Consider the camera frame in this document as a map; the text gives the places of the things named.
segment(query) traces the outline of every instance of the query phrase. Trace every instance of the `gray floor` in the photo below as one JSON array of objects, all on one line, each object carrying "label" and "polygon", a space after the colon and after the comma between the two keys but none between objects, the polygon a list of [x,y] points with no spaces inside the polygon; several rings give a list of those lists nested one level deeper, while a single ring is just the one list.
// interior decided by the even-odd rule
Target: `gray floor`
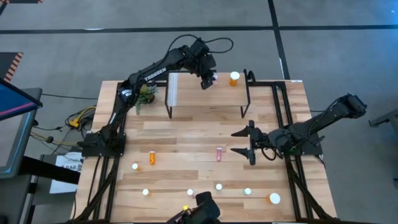
[{"label": "gray floor", "polygon": [[[398,24],[393,0],[274,0],[280,26]],[[10,4],[0,29],[87,29],[175,26],[270,26],[267,1],[46,0]],[[253,70],[257,78],[281,79],[273,31],[193,32],[204,39],[230,37],[235,48],[216,55],[219,71]],[[46,93],[95,97],[103,80],[122,80],[160,59],[182,33],[0,35],[0,52],[23,52],[12,83]],[[396,223],[398,141],[385,124],[368,120],[398,108],[398,30],[281,32],[291,79],[304,81],[313,110],[322,110],[347,92],[368,104],[367,114],[322,132],[326,171],[338,216],[344,220]],[[188,44],[183,39],[176,43]],[[224,49],[214,43],[213,50]],[[37,120],[45,128],[94,101],[43,96]],[[61,139],[65,133],[51,133]],[[80,140],[72,133],[67,141]],[[26,154],[51,153],[30,141]],[[65,221],[72,202],[39,207],[34,223]]]}]

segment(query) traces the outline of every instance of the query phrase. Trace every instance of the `small potted plant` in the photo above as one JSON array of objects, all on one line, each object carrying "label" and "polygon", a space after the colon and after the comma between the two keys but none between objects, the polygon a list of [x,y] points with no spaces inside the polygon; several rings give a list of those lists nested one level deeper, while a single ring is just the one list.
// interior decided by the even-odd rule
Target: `small potted plant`
[{"label": "small potted plant", "polygon": [[155,93],[157,93],[156,85],[143,85],[139,91],[139,97],[136,103],[136,114],[139,115],[141,105],[150,104],[155,100]]}]

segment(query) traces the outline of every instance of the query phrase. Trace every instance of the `white bottle cap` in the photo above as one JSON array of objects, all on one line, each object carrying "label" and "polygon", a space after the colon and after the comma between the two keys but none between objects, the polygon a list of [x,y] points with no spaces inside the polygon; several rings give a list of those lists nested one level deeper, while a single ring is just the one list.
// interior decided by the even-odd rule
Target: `white bottle cap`
[{"label": "white bottle cap", "polygon": [[251,194],[251,189],[244,189],[243,193],[245,195],[249,195],[249,194]]},{"label": "white bottle cap", "polygon": [[221,190],[223,188],[223,186],[221,184],[216,184],[216,189],[217,190]]},{"label": "white bottle cap", "polygon": [[239,72],[231,72],[231,78],[233,80],[238,80],[240,76],[241,75],[239,74]]},{"label": "white bottle cap", "polygon": [[148,189],[144,189],[144,190],[142,190],[142,194],[143,195],[149,195],[149,190]]},{"label": "white bottle cap", "polygon": [[277,194],[277,193],[272,193],[272,194],[270,194],[270,196],[269,196],[269,200],[271,201],[271,203],[273,203],[273,204],[279,204],[279,202],[280,202],[280,196],[279,196],[279,194]]},{"label": "white bottle cap", "polygon": [[192,196],[192,195],[193,195],[193,190],[192,190],[192,189],[188,189],[188,190],[187,190],[187,194],[188,194],[189,196]]},{"label": "white bottle cap", "polygon": [[132,164],[131,168],[134,170],[138,169],[138,164]]}]

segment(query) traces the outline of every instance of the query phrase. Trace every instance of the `wooden table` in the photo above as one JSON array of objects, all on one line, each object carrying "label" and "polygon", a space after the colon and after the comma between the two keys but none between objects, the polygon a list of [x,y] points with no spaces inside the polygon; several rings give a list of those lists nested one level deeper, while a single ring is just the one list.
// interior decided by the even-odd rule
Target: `wooden table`
[{"label": "wooden table", "polygon": [[[117,81],[103,82],[93,131],[108,121],[116,85]],[[309,119],[311,114],[303,83],[286,81],[286,85],[294,121]],[[257,163],[250,166],[243,156],[229,150],[248,146],[248,138],[232,138],[230,135],[243,129],[250,119],[265,133],[278,128],[271,88],[250,87],[250,92],[251,107],[245,118],[241,118],[238,107],[180,107],[169,119],[164,108],[164,87],[159,87],[153,104],[142,105],[140,116],[130,110],[125,129],[126,150],[119,164],[111,222],[164,222],[181,211],[184,205],[196,207],[195,199],[187,195],[187,189],[193,189],[195,193],[210,191],[221,210],[222,222],[295,221],[285,162],[280,159],[268,161],[257,151]],[[223,148],[222,162],[216,162],[217,147]],[[155,165],[149,164],[149,151],[156,151]],[[84,161],[76,194],[77,214],[86,207],[96,160],[90,157]],[[314,156],[303,156],[302,160],[309,191],[326,212],[335,216],[323,165]],[[131,169],[135,162],[140,165],[140,172]],[[218,183],[223,184],[222,191],[215,190]],[[243,195],[246,187],[252,189],[251,195]],[[149,189],[151,195],[143,196],[143,189]],[[273,192],[281,196],[278,205],[265,200],[265,196]],[[107,196],[106,192],[100,218],[104,217]],[[298,198],[301,214],[305,217],[300,192]]]},{"label": "wooden table", "polygon": [[196,75],[189,73],[170,73],[167,84],[167,111],[172,117],[172,108],[176,106],[237,106],[241,108],[242,118],[249,107],[249,89],[246,86],[246,77],[240,73],[236,86],[229,84],[230,73],[221,72],[218,75],[218,84],[203,91],[200,80]]}]

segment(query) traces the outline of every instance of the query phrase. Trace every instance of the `computer screen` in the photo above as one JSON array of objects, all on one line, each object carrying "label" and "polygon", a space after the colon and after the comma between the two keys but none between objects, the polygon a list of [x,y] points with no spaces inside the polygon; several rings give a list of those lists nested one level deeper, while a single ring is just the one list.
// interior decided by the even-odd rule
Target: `computer screen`
[{"label": "computer screen", "polygon": [[43,104],[24,91],[0,80],[0,121],[35,110]]}]

